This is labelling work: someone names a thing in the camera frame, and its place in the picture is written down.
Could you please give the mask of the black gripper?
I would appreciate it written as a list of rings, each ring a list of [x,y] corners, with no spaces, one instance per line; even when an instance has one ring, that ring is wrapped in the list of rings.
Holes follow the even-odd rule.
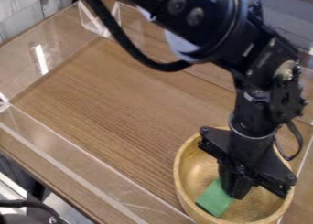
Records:
[[[231,115],[227,130],[203,126],[199,135],[198,148],[217,159],[221,187],[230,198],[242,199],[253,187],[286,198],[297,177],[274,150],[274,130],[253,132]]]

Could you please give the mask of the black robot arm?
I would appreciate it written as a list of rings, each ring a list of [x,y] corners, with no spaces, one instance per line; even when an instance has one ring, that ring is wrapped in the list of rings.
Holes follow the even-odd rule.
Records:
[[[135,47],[102,0],[86,0],[130,55],[147,67],[175,72],[214,63],[231,73],[234,110],[227,129],[202,127],[199,148],[218,160],[221,187],[241,199],[253,187],[286,197],[297,177],[277,130],[302,115],[298,51],[265,24],[260,0],[127,0],[163,28],[178,61],[158,63]]]

